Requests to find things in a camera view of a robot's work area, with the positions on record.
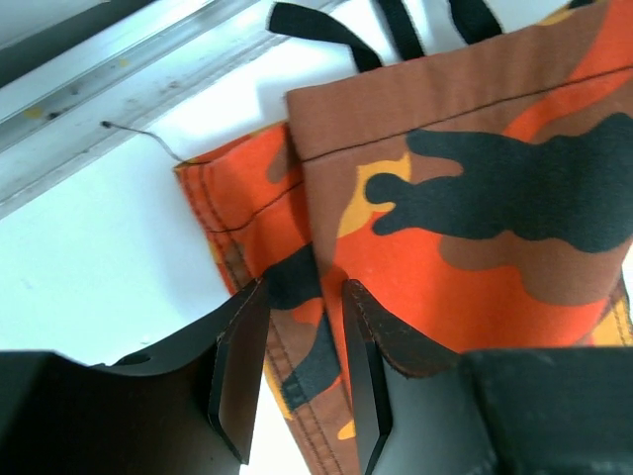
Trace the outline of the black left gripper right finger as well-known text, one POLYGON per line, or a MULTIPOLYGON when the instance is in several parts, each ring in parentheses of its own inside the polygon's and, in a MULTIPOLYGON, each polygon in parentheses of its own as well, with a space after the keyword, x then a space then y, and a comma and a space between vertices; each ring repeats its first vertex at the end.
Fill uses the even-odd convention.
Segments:
POLYGON ((628 347, 455 353, 342 286, 365 474, 628 474, 628 347))

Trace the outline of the orange camouflage trousers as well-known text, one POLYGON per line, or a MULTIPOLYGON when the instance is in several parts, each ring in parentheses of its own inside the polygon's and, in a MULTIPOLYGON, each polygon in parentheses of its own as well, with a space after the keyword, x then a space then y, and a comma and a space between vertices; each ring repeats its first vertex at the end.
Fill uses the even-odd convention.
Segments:
POLYGON ((268 28, 348 46, 354 76, 294 90, 289 118, 179 165, 230 292, 268 284, 264 370, 313 474, 359 470, 342 284, 450 350, 625 346, 632 242, 632 5, 573 1, 504 33, 454 1, 464 46, 401 62, 324 13, 268 28))

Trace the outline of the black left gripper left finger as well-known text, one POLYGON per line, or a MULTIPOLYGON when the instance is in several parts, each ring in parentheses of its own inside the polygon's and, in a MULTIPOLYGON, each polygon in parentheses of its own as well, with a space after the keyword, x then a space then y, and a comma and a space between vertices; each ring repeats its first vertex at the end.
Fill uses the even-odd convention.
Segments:
POLYGON ((236 474, 250 456, 270 310, 254 280, 112 365, 1 355, 5 474, 236 474))

